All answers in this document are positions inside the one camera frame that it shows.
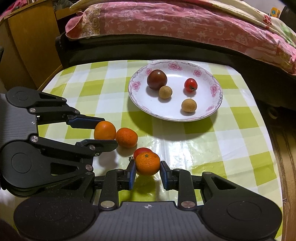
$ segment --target wooden cabinet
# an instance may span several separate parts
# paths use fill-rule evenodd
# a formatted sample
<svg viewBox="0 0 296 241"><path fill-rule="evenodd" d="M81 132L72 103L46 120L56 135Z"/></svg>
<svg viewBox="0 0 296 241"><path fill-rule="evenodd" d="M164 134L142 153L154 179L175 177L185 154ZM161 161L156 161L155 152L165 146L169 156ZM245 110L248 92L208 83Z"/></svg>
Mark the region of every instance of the wooden cabinet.
<svg viewBox="0 0 296 241"><path fill-rule="evenodd" d="M59 35L51 0L39 0L0 22L4 54L0 79L7 90L14 86L42 89L62 65L55 49Z"/></svg>

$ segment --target table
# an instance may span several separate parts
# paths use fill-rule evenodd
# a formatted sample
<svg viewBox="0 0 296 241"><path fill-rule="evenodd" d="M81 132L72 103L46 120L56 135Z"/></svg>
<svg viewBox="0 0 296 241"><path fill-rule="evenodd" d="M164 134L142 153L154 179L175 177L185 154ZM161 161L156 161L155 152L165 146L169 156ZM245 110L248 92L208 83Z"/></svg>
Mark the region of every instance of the table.
<svg viewBox="0 0 296 241"><path fill-rule="evenodd" d="M274 201L282 209L278 167L270 138L254 98L241 75L229 66L194 62L219 81L223 101L216 113L195 122L176 123L154 118L129 98L131 76L151 61L107 61L83 64L58 73L44 92L67 99L82 114L103 117L116 129L128 127L139 136L138 147L148 147L171 169L193 175L214 172ZM93 130L72 129L65 123L39 126L39 135L75 144L93 138ZM118 147L93 162L96 175L125 169L136 148ZM196 190L198 204L202 204ZM131 191L120 191L121 201L177 201L177 191L165 191L160 176L137 176ZM282 229L277 234L281 240Z"/></svg>

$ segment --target wooden floor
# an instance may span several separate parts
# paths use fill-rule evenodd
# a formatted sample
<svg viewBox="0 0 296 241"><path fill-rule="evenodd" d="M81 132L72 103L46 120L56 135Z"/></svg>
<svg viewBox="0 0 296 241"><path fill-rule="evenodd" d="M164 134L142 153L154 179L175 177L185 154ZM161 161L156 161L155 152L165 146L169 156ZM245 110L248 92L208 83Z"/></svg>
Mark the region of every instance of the wooden floor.
<svg viewBox="0 0 296 241"><path fill-rule="evenodd" d="M296 112L276 108L278 118L269 116L270 107L257 103L266 124L279 167L283 193L282 241L296 240Z"/></svg>

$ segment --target crosshair marking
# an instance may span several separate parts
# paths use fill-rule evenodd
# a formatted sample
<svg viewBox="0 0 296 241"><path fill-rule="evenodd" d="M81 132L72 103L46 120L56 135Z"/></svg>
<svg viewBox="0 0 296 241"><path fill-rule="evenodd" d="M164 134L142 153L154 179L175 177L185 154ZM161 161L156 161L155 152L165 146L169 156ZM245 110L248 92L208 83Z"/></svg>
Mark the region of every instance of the crosshair marking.
<svg viewBox="0 0 296 241"><path fill-rule="evenodd" d="M150 205L150 204L146 204L145 206L143 206L144 208L147 208L147 209L149 209L149 208L152 208L153 206L152 205Z"/></svg>

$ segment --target white plate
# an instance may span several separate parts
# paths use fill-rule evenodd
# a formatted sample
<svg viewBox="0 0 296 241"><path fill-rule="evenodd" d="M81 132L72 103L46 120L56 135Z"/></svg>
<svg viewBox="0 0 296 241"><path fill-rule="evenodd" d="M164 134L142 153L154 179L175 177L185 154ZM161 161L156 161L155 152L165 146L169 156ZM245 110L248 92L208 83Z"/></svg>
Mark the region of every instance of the white plate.
<svg viewBox="0 0 296 241"><path fill-rule="evenodd" d="M173 90L172 97L161 99L158 91L147 85L147 76L155 69L162 70L167 78L167 86ZM196 80L198 88L188 93L184 83L188 78ZM213 114L223 98L219 82L208 71L192 63L183 61L159 61L140 68L128 84L128 92L133 103L154 117L178 122L196 121ZM183 100L191 98L197 103L193 113L181 110Z"/></svg>

